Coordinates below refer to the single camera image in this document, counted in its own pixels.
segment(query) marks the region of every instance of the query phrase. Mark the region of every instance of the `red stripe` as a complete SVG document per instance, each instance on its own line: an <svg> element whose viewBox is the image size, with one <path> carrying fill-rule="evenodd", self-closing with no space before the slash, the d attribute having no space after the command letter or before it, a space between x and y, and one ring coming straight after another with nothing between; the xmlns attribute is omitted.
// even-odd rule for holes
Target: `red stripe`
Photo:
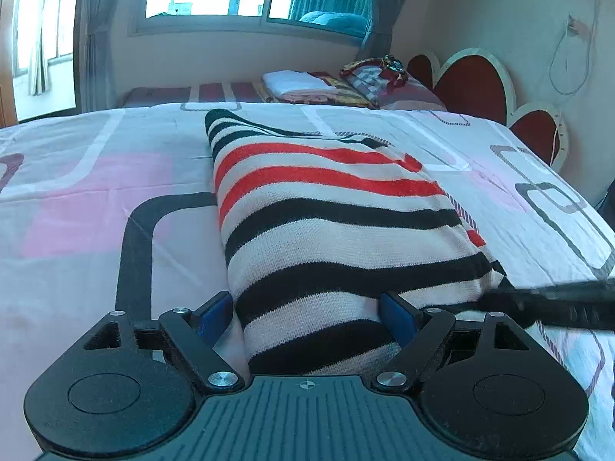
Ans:
<svg viewBox="0 0 615 461"><path fill-rule="evenodd" d="M483 247L485 246L485 241L483 240L483 238L479 235L478 232L476 232L475 230L467 230L467 236L470 238L470 241L472 242L472 244L476 247Z"/></svg>
<svg viewBox="0 0 615 461"><path fill-rule="evenodd" d="M254 88L253 83L238 81L237 83L231 83L231 89L238 102L252 102L255 104L263 103L263 99L256 92L256 88Z"/></svg>
<svg viewBox="0 0 615 461"><path fill-rule="evenodd" d="M222 83L206 83L199 85L199 102L224 102Z"/></svg>
<svg viewBox="0 0 615 461"><path fill-rule="evenodd" d="M215 185L216 189L219 187L220 182L226 176L226 173L233 167L235 164L239 163L239 161L249 158L250 156L255 156L257 154L270 154L270 153L278 153L278 154L315 154L317 156L322 156L324 158L330 159L331 161L337 161L337 163L346 163L346 164L390 164L397 163L401 167L407 169L411 172L417 172L421 169L421 164L416 161L414 158L406 155L404 161L401 160L392 160L387 158L384 154L381 154L376 151L372 152L361 152L353 149L318 149L317 147L308 147L301 146L299 144L289 144L289 143L280 143L280 142L271 142L271 143L257 143L257 144L248 144L246 146L238 147L237 149L233 149L227 154L218 170L216 171Z"/></svg>
<svg viewBox="0 0 615 461"><path fill-rule="evenodd" d="M368 180L342 171L325 168L270 166L259 168L241 177L229 190L220 206L220 224L233 205L248 192L268 184L280 182L305 182L326 186L357 189L385 196L432 196L444 194L435 182L426 180Z"/></svg>

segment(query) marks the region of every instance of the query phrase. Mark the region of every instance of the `striped blanket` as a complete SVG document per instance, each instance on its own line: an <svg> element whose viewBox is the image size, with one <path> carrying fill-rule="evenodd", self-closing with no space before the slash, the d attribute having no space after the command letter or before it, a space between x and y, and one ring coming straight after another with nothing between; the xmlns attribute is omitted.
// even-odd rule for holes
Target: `striped blanket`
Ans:
<svg viewBox="0 0 615 461"><path fill-rule="evenodd" d="M399 346L377 299L476 299L503 271L422 165L364 134L205 117L236 313L254 374L369 375Z"/></svg>

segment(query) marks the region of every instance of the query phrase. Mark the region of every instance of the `white towel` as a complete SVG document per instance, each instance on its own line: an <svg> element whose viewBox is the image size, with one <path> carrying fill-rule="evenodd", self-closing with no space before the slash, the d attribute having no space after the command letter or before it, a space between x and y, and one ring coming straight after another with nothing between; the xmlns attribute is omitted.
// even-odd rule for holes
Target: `white towel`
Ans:
<svg viewBox="0 0 615 461"><path fill-rule="evenodd" d="M334 86L326 84L306 72L276 71L263 75L263 82L270 92L284 100L305 98L332 98L339 93Z"/></svg>

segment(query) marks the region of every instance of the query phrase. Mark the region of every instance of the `bed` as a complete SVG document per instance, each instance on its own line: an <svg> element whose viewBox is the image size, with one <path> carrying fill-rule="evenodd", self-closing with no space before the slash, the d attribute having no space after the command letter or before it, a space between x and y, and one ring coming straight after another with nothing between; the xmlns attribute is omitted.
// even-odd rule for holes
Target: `bed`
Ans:
<svg viewBox="0 0 615 461"><path fill-rule="evenodd" d="M328 106L370 107L370 103L345 81L334 78L328 72L311 72L339 93L325 102L305 102ZM204 83L179 88L139 87L129 91L121 107L152 107L160 104L187 102L248 102L253 104L293 104L271 94L262 81L232 81L229 83Z"/></svg>
<svg viewBox="0 0 615 461"><path fill-rule="evenodd" d="M437 92L437 81L431 87ZM466 112L191 100L0 131L4 458L38 455L22 412L27 388L116 304L155 318L228 288L204 134L211 109L290 131L362 133L403 148L432 173L517 287L605 279L615 266L614 232L507 127L514 119L508 110L497 123L463 105L457 110ZM576 452L587 461L613 459L615 338L540 324L528 331L589 397ZM242 345L235 320L216 350L246 375Z"/></svg>

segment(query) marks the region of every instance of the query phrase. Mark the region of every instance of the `red headboard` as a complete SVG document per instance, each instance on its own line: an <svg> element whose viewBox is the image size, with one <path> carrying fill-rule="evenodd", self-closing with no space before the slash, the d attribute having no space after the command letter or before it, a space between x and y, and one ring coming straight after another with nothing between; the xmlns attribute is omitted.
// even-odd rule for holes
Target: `red headboard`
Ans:
<svg viewBox="0 0 615 461"><path fill-rule="evenodd" d="M413 57L408 72L432 90L450 112L491 119L521 139L542 161L559 171L568 155L568 130L559 111L546 103L517 109L506 68L487 50L467 48L440 68L430 52Z"/></svg>
<svg viewBox="0 0 615 461"><path fill-rule="evenodd" d="M448 110L508 124L517 108L515 90L505 67L487 50L466 48L431 78L430 64L428 53L417 55L408 63L408 72L438 95Z"/></svg>

